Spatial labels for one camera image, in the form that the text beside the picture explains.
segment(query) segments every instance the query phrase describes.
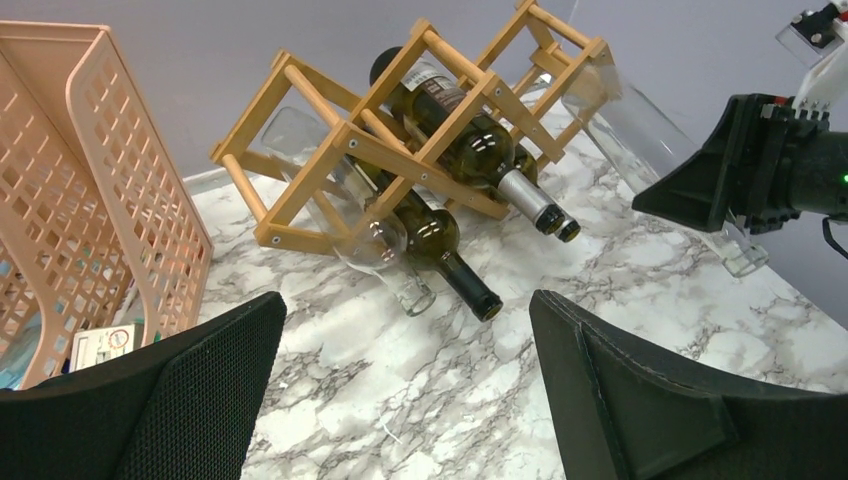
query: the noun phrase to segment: bottle cap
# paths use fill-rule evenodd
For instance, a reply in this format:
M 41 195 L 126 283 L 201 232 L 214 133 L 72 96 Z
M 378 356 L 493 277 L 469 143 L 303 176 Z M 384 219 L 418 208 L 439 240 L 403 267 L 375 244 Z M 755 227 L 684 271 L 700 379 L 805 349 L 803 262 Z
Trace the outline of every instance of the bottle cap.
M 380 75 L 386 71 L 386 68 L 389 67 L 389 64 L 392 63 L 392 60 L 395 59 L 398 53 L 403 49 L 403 47 L 392 47 L 385 52 L 381 53 L 376 60 L 374 60 L 374 64 L 371 65 L 371 72 L 368 74 L 368 84 L 374 85 L 374 82 L 380 78 Z
M 501 297 L 494 292 L 489 292 L 474 302 L 474 306 L 471 311 L 474 313 L 474 316 L 477 317 L 477 320 L 480 320 L 481 322 L 488 322 L 495 318 L 498 312 L 501 311 L 501 308 L 503 308 Z
M 557 238 L 563 243 L 568 243 L 574 240 L 578 233 L 580 233 L 580 224 L 577 223 L 577 220 L 571 219 L 566 221 L 565 225 L 562 226 L 562 230 L 557 234 Z
M 536 230 L 550 235 L 557 231 L 565 221 L 565 214 L 556 205 L 548 205 L 536 219 Z

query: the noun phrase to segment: pink plastic basket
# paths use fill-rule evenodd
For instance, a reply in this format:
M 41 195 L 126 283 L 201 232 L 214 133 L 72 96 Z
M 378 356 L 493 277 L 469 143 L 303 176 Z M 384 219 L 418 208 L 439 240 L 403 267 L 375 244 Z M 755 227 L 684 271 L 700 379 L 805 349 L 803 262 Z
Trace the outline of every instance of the pink plastic basket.
M 143 344 L 195 324 L 212 244 L 108 27 L 0 22 L 0 217 L 0 355 L 42 321 L 22 388 L 132 279 Z

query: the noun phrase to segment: white marble surface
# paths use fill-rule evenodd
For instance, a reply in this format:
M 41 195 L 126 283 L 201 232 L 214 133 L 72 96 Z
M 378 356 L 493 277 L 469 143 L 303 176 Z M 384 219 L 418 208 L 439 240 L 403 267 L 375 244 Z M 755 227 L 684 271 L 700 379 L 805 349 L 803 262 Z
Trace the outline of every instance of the white marble surface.
M 255 184 L 269 205 L 284 188 Z M 198 195 L 216 246 L 202 319 L 269 290 L 289 307 L 243 478 L 564 478 L 527 313 L 539 288 L 705 364 L 848 391 L 848 332 L 772 270 L 735 280 L 692 235 L 631 211 L 587 138 L 541 185 L 583 224 L 572 244 L 517 214 L 459 216 L 461 253 L 505 303 L 490 324 L 438 277 L 434 306 L 408 318 L 338 260 L 257 247 L 233 186 Z

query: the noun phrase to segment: gray wall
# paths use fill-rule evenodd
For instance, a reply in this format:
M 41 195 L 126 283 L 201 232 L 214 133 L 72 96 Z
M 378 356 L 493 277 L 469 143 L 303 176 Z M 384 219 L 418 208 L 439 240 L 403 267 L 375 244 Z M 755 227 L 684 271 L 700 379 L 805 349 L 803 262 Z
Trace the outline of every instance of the gray wall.
M 774 36 L 813 0 L 581 0 L 573 23 L 612 46 L 620 70 L 689 136 L 703 142 L 736 93 L 794 95 L 806 68 Z M 848 96 L 832 114 L 848 129 Z M 821 217 L 804 214 L 760 237 L 771 266 L 848 326 L 848 261 L 821 235 Z M 834 235 L 848 244 L 848 228 Z
M 419 17 L 469 58 L 514 12 L 514 0 L 0 0 L 0 18 L 110 25 L 183 176 L 214 167 L 212 144 L 235 123 L 283 47 L 360 94 L 386 48 Z M 568 18 L 574 0 L 542 0 Z M 517 80 L 532 39 L 496 67 Z
M 563 19 L 575 0 L 543 0 Z M 805 73 L 774 35 L 804 0 L 583 0 L 574 23 L 611 43 L 617 63 L 696 141 L 734 93 L 793 94 Z M 474 58 L 512 13 L 513 0 L 2 0 L 0 18 L 111 25 L 183 175 L 212 168 L 206 152 L 232 126 L 285 47 L 354 91 L 374 56 L 428 17 Z M 526 53 L 522 38 L 509 53 Z M 496 64 L 507 80 L 522 56 Z M 848 128 L 848 99 L 834 128 Z M 848 242 L 848 233 L 837 232 Z M 839 320 L 848 319 L 848 262 L 824 244 L 819 218 L 762 238 L 772 266 Z

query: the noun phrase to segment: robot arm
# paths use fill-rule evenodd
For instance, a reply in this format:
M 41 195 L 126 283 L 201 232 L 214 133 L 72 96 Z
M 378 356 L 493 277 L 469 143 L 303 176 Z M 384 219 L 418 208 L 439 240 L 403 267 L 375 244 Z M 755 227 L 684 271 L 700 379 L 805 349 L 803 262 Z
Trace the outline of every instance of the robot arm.
M 797 15 L 777 39 L 810 66 L 795 97 L 734 95 L 703 147 L 633 199 L 633 209 L 704 232 L 725 219 L 745 234 L 779 230 L 803 212 L 848 223 L 848 132 L 830 107 L 848 85 L 848 0 Z

